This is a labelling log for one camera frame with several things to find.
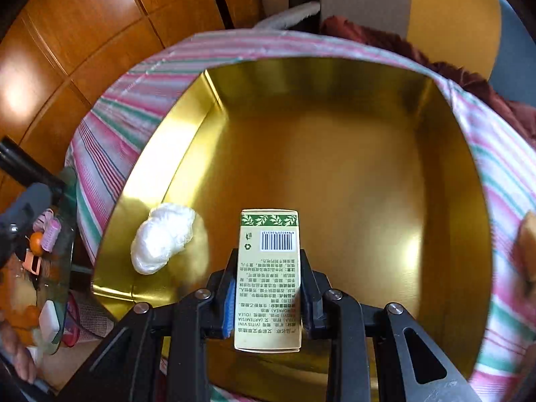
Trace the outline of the small green-topped beige carton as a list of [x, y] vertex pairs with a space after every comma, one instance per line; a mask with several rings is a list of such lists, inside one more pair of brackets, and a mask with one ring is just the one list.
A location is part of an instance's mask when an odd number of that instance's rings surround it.
[[269, 354], [302, 347], [300, 230], [297, 211], [241, 212], [234, 348]]

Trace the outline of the white plastic-wrapped ball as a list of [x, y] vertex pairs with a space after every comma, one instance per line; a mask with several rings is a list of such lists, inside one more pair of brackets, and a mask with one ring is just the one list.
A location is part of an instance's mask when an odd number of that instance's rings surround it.
[[173, 255], [183, 251], [194, 236], [196, 212], [165, 202], [153, 208], [140, 225], [131, 244], [131, 262], [137, 273], [152, 275]]

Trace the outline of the pink hair roller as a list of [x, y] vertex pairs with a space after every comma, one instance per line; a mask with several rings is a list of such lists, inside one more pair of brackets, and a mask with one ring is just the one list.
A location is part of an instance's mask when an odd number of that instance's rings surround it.
[[60, 220], [53, 217], [46, 223], [43, 236], [41, 239], [41, 247], [46, 252], [52, 252], [55, 247], [55, 242], [61, 232], [62, 225]]

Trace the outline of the orange fruit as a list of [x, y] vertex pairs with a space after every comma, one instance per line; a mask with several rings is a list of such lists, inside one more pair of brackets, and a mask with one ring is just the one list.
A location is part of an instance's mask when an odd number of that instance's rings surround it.
[[41, 257], [44, 254], [44, 249], [42, 246], [43, 233], [41, 231], [35, 231], [31, 234], [29, 238], [29, 247], [33, 255]]

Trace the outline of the glass side table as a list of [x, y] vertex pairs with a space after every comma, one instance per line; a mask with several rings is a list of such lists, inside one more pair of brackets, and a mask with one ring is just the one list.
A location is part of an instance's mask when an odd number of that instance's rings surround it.
[[[52, 355], [62, 343], [70, 294], [70, 278], [76, 233], [76, 174], [67, 167], [59, 178], [65, 182], [60, 201], [38, 216], [20, 241], [10, 260], [1, 267], [1, 306], [9, 322], [18, 331], [24, 344], [39, 353]], [[44, 232], [53, 217], [62, 229], [52, 252], [41, 257], [33, 255], [29, 238], [35, 231]], [[43, 342], [38, 318], [44, 303], [54, 301], [60, 332], [52, 343]]]

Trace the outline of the gold tin box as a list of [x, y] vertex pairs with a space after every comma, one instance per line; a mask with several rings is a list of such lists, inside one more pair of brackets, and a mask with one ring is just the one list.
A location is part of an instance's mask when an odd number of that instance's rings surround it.
[[[131, 244], [165, 202], [196, 212], [185, 249], [152, 275]], [[241, 212], [297, 211], [300, 247], [331, 288], [327, 339], [296, 353], [205, 335], [210, 276], [239, 248]], [[202, 72], [134, 164], [93, 290], [129, 308], [87, 365], [84, 397], [149, 401], [215, 384], [264, 401], [474, 401], [468, 375], [488, 314], [481, 181], [433, 80], [339, 58], [263, 59]]]

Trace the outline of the white eraser block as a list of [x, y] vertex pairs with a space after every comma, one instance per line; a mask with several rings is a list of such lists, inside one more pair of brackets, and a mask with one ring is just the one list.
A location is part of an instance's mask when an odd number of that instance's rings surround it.
[[60, 332], [60, 322], [55, 310], [54, 301], [47, 300], [44, 303], [38, 322], [43, 342], [52, 343]]

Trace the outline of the wooden wardrobe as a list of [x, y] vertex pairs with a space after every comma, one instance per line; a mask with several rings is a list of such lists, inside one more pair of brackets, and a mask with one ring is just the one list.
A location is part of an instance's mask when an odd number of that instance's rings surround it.
[[1, 42], [1, 133], [56, 173], [80, 121], [129, 68], [262, 17], [261, 0], [29, 0]]

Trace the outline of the yellow sponge cake near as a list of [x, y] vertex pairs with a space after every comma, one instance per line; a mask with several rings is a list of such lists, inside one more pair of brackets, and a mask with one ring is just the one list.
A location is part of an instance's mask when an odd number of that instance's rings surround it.
[[528, 282], [534, 283], [536, 275], [536, 215], [533, 211], [529, 211], [523, 218], [517, 242]]

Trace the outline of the maroon blanket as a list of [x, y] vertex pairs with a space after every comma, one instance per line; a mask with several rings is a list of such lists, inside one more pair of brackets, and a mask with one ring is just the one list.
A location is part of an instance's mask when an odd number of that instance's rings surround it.
[[321, 24], [320, 33], [401, 55], [452, 80], [464, 91], [471, 93], [493, 109], [525, 142], [528, 142], [532, 149], [535, 149], [535, 107], [505, 99], [482, 75], [447, 62], [430, 61], [417, 47], [395, 33], [358, 25], [341, 16], [330, 16], [325, 19]]

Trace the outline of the grey yellow blue chair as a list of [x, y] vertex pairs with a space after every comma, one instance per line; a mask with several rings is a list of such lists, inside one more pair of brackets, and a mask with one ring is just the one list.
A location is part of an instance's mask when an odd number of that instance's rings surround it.
[[507, 0], [263, 0], [269, 15], [313, 4], [318, 23], [339, 15], [396, 34], [424, 53], [485, 76], [503, 97], [535, 103], [535, 40]]

